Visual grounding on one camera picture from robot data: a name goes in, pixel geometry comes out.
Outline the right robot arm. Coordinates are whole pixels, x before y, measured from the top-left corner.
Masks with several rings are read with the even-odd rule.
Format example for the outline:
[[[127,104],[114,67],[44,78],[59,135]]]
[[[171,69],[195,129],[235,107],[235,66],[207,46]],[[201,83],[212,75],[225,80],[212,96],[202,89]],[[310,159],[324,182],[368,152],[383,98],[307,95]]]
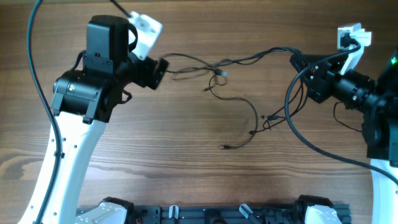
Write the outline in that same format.
[[[322,103],[338,99],[348,110],[363,114],[361,134],[367,145],[368,164],[321,150],[288,122],[293,133],[309,148],[341,162],[367,168],[373,180],[373,223],[397,223],[397,53],[394,52],[377,80],[349,69],[347,56],[293,55],[290,63],[305,82],[309,97]]]

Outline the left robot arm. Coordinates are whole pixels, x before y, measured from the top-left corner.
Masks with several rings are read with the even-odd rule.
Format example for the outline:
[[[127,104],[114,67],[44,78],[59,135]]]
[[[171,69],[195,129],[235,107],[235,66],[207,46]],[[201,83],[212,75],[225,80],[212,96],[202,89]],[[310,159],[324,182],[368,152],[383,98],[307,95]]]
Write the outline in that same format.
[[[22,223],[126,223],[132,205],[77,217],[91,155],[116,105],[127,103],[130,83],[156,89],[168,67],[148,54],[162,24],[132,12],[128,18],[97,15],[88,23],[86,49],[53,85],[47,151]]]

